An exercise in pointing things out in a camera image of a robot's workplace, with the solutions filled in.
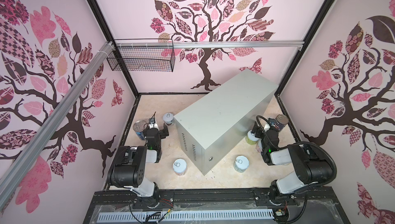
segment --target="aluminum rail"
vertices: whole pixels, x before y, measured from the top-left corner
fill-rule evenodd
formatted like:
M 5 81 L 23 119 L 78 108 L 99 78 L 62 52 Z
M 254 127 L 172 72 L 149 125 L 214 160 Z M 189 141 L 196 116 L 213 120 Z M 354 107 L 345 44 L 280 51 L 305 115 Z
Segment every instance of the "aluminum rail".
M 137 42 L 131 40 L 115 40 L 118 48 L 122 47 L 171 47 L 172 43 L 162 42 Z M 218 42 L 175 42 L 174 49 L 184 48 L 236 48 L 236 47 L 302 47 L 304 41 L 218 41 Z
M 74 83 L 70 91 L 67 92 L 53 113 L 38 129 L 33 139 L 26 145 L 21 154 L 0 179 L 0 209 L 3 208 L 23 177 L 36 162 L 37 157 L 47 145 L 48 141 L 52 137 L 52 134 L 59 127 L 70 108 L 72 108 L 73 104 L 81 95 L 84 88 L 88 85 L 97 69 L 107 58 L 107 55 L 112 52 L 112 50 L 112 42 L 106 42 L 106 44 L 101 47 L 100 51 L 96 53 L 95 57 L 91 60 L 82 75 Z

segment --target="beige marble tabletop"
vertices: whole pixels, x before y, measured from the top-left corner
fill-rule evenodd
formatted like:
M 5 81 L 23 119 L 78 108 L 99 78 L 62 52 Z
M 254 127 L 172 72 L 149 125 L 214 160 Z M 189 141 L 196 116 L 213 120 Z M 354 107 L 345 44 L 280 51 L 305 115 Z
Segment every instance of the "beige marble tabletop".
M 163 128 L 162 117 L 165 113 L 174 115 L 191 105 L 204 94 L 175 94 L 175 95 L 143 95 L 138 104 L 133 123 L 148 118 L 156 112 L 155 118 L 159 128 Z M 273 98 L 263 114 L 266 118 L 274 118 L 281 114 L 275 98 Z M 280 147 L 294 143 L 294 138 L 286 126 L 279 134 Z M 130 129 L 126 146 L 141 146 L 145 141 L 140 140 L 133 129 Z M 236 172 L 233 168 L 237 156 L 244 155 L 250 161 L 249 168 Z M 188 170 L 185 175 L 177 176 L 173 171 L 173 163 L 182 158 L 186 161 Z M 181 150 L 180 141 L 175 125 L 169 127 L 169 136 L 162 139 L 162 157 L 159 163 L 147 163 L 145 177 L 158 184 L 160 189 L 191 189 L 191 188 L 250 188 L 269 187 L 270 182 L 282 178 L 294 170 L 288 166 L 268 166 L 261 155 L 256 152 L 255 145 L 249 145 L 242 139 L 210 172 L 203 175 L 192 161 Z

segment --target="pink wall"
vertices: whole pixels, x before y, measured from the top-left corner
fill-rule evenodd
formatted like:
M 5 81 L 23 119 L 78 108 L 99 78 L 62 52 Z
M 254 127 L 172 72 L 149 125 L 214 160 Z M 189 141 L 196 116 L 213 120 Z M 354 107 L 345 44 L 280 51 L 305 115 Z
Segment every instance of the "pink wall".
M 105 39 L 86 0 L 0 0 L 0 6 L 3 175 Z M 2 209 L 0 222 L 82 222 L 93 193 L 103 187 L 133 102 L 122 73 L 105 61 Z
M 395 222 L 394 5 L 338 0 L 282 94 L 300 137 L 334 158 L 351 223 Z
M 215 41 L 214 34 L 216 32 L 219 32 L 218 41 L 226 41 L 228 38 L 230 39 L 233 31 L 232 36 L 239 36 L 238 40 L 244 40 L 248 35 L 262 32 L 274 33 L 267 36 L 270 40 L 302 40 L 323 3 L 323 0 L 233 0 L 233 10 L 228 17 L 222 16 L 220 21 L 220 15 L 230 7 L 229 0 L 219 0 L 218 9 L 214 6 L 200 10 L 189 10 L 191 6 L 188 5 L 203 5 L 204 0 L 159 1 L 165 3 L 166 14 L 171 11 L 171 16 L 167 16 L 167 19 L 169 20 L 171 17 L 174 24 L 169 23 L 158 14 L 155 0 L 98 0 L 98 3 L 116 39 L 158 38 L 160 34 L 161 36 L 166 34 L 173 39 L 180 36 L 180 41 L 191 41 L 191 39 L 193 41 Z M 255 17 L 257 19 L 246 22 L 246 17 L 250 14 L 249 7 L 255 1 L 258 1 L 258 6 L 248 18 Z M 159 4 L 163 16 L 162 3 Z M 258 16 L 259 10 L 264 7 L 269 9 L 267 14 L 264 17 Z M 182 17 L 180 12 L 193 12 L 195 16 Z M 259 21 L 260 26 L 247 24 L 254 21 Z M 225 27 L 209 29 L 209 23 L 215 27 L 218 22 Z M 244 29 L 246 29 L 246 37 L 240 36 Z M 201 39 L 201 35 L 205 32 L 208 32 L 209 36 Z M 131 76 L 139 92 L 206 92 L 216 88 L 216 84 L 222 84 L 232 78 L 240 72 L 240 68 L 251 68 L 257 60 L 261 59 L 261 65 L 257 71 L 274 83 L 279 83 L 295 53 L 295 48 L 256 48 L 256 52 L 240 56 L 232 49 L 223 50 L 224 52 L 221 52 L 222 59 L 215 58 L 213 60 L 211 56 L 215 50 L 206 50 L 205 57 L 197 58 L 192 62 L 180 61 L 179 50 L 176 52 L 173 72 L 133 71 Z M 199 49 L 195 49 L 193 52 L 185 52 L 185 54 L 192 53 L 192 55 L 198 56 L 198 52 Z M 199 65 L 200 62 L 206 62 L 207 67 Z

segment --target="wallpaper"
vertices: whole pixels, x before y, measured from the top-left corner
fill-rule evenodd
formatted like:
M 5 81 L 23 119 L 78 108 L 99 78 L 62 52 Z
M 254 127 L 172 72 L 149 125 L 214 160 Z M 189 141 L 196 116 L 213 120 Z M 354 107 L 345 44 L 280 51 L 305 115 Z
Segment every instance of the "wallpaper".
M 98 2 L 116 39 L 149 37 L 177 43 L 302 40 L 323 0 L 299 0 L 298 5 L 290 0 Z M 131 76 L 139 92 L 207 92 L 247 68 L 279 83 L 296 50 L 176 49 L 173 72 L 131 71 Z M 161 56 L 169 53 L 171 50 L 163 50 Z M 172 84 L 158 84 L 162 79 Z
M 71 9 L 58 5 L 67 2 Z M 0 0 L 1 175 L 104 43 L 86 0 Z M 122 73 L 101 64 L 0 222 L 81 222 L 93 192 L 102 189 L 133 102 Z
M 395 223 L 394 1 L 338 0 L 282 95 L 301 138 L 334 158 L 351 223 Z

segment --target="dark can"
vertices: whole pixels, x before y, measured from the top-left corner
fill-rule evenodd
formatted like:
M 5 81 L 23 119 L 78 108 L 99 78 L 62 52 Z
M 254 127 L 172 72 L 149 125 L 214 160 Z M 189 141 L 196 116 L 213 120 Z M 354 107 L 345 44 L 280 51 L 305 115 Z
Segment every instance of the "dark can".
M 147 122 L 145 120 L 138 120 L 133 125 L 134 132 L 137 134 L 137 136 L 141 140 L 145 140 L 145 137 L 144 137 L 144 134 L 143 134 L 143 130 L 144 130 L 146 124 L 147 124 Z
M 283 114 L 277 115 L 276 118 L 269 118 L 270 126 L 278 132 L 282 131 L 288 122 L 288 117 Z

